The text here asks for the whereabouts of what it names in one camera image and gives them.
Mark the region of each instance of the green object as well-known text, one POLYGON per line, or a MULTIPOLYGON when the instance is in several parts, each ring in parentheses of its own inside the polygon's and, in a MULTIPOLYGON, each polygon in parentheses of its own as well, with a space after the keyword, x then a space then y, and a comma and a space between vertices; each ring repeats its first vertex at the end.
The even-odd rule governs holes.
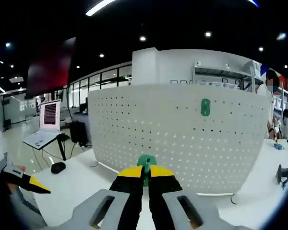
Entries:
POLYGON ((148 173, 150 170, 150 165, 157 165, 157 161, 154 156, 151 155, 142 155, 139 160, 137 166, 143 166, 144 167, 144 187, 148 186, 148 173))
POLYGON ((201 114, 203 116, 209 116, 210 115, 210 100, 202 99, 201 114))

